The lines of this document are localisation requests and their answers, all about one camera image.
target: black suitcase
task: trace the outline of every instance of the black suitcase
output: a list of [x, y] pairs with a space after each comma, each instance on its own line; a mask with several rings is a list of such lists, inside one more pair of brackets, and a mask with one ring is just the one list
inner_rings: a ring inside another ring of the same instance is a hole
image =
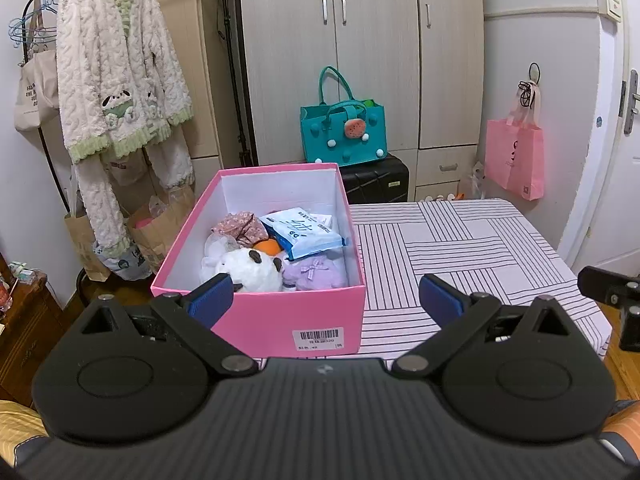
[[409, 169], [389, 154], [382, 160], [340, 168], [350, 204], [406, 202], [409, 197]]

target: door lock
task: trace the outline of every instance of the door lock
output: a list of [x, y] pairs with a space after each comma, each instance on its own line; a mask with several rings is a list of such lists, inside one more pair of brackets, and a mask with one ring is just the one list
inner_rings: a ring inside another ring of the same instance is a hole
[[640, 102], [640, 94], [638, 94], [638, 72], [631, 71], [629, 79], [629, 102], [626, 108], [625, 135], [631, 135], [634, 127], [634, 119], [638, 115], [638, 102]]

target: white sticker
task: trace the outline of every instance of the white sticker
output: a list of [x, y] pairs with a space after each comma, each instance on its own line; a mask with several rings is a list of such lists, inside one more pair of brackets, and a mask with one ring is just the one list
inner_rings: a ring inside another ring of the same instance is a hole
[[344, 348], [344, 328], [293, 330], [297, 350], [339, 350]]

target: teal felt bag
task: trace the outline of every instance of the teal felt bag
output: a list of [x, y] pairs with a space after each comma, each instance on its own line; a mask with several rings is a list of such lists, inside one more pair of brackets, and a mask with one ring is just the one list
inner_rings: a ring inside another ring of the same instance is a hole
[[[349, 99], [335, 105], [324, 102], [322, 83], [331, 70]], [[300, 108], [300, 133], [307, 162], [336, 162], [350, 166], [386, 157], [385, 108], [373, 99], [358, 101], [334, 67], [322, 69], [318, 83], [320, 104]]]

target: blue and white package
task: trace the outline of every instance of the blue and white package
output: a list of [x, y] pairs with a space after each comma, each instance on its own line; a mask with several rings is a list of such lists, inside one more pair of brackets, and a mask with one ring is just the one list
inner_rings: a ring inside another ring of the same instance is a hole
[[260, 217], [269, 235], [286, 251], [288, 260], [337, 249], [345, 245], [335, 231], [318, 222], [300, 207]]

